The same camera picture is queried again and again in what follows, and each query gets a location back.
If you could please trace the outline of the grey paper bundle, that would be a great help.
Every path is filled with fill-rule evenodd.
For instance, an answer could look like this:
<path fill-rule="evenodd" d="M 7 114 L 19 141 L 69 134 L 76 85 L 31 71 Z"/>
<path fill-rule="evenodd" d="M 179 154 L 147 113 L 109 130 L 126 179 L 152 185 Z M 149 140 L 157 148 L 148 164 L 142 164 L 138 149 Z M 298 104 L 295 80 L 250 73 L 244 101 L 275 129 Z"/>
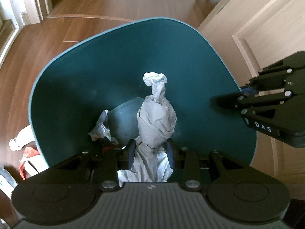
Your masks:
<path fill-rule="evenodd" d="M 165 96 L 167 78 L 164 74 L 146 72 L 144 83 L 152 88 L 137 112 L 139 136 L 130 170 L 119 170 L 118 181 L 166 182 L 173 169 L 163 144 L 171 138 L 177 123 L 176 113 Z"/>

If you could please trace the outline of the dark teal plastic trash bin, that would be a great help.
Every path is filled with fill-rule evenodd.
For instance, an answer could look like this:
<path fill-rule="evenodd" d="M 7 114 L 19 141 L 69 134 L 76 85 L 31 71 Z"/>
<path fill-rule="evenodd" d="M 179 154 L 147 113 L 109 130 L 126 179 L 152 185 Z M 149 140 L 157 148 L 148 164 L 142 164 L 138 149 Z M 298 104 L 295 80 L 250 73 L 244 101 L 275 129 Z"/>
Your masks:
<path fill-rule="evenodd" d="M 177 115 L 173 141 L 202 154 L 220 150 L 250 164 L 256 132 L 217 98 L 239 85 L 209 42 L 188 24 L 149 18 L 93 36 L 50 61 L 34 83 L 28 117 L 53 166 L 91 149 L 89 132 L 105 109 L 151 93 L 146 72 L 163 73 Z"/>

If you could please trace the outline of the red and white plastic bag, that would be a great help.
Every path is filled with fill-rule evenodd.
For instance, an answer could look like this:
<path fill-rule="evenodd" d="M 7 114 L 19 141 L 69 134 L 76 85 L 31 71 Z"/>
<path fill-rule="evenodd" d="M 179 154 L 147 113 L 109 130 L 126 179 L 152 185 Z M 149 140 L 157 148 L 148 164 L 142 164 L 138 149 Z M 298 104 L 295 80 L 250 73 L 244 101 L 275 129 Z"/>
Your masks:
<path fill-rule="evenodd" d="M 26 180 L 28 175 L 35 176 L 49 168 L 40 152 L 29 146 L 24 149 L 19 162 L 20 176 L 23 180 Z"/>

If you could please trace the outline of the white paper wad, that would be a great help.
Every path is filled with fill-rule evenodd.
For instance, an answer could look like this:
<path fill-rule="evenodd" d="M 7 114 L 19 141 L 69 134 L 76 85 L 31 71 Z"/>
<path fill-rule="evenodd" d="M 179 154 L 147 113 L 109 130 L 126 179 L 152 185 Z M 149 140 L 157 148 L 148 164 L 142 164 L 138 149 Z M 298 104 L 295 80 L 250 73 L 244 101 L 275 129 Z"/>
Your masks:
<path fill-rule="evenodd" d="M 35 137 L 32 131 L 31 125 L 26 126 L 23 128 L 15 138 L 9 141 L 9 147 L 12 151 L 19 151 L 25 145 L 34 142 Z"/>

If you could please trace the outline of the white cookie snack box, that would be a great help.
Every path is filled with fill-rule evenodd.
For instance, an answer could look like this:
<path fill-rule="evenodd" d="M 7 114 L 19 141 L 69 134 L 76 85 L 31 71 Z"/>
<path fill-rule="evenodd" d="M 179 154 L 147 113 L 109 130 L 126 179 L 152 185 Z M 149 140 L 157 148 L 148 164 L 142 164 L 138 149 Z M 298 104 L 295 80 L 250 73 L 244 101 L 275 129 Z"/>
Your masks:
<path fill-rule="evenodd" d="M 4 168 L 0 167 L 0 189 L 11 200 L 12 193 L 18 183 Z"/>

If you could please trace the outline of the white bookshelf unit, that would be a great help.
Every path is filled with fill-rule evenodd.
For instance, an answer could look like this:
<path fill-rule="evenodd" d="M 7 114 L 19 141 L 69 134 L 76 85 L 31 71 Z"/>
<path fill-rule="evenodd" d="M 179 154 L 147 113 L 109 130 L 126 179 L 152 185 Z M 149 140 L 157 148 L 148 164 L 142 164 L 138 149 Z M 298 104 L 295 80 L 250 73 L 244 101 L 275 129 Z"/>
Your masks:
<path fill-rule="evenodd" d="M 1 67 L 23 24 L 14 0 L 1 0 Z"/>

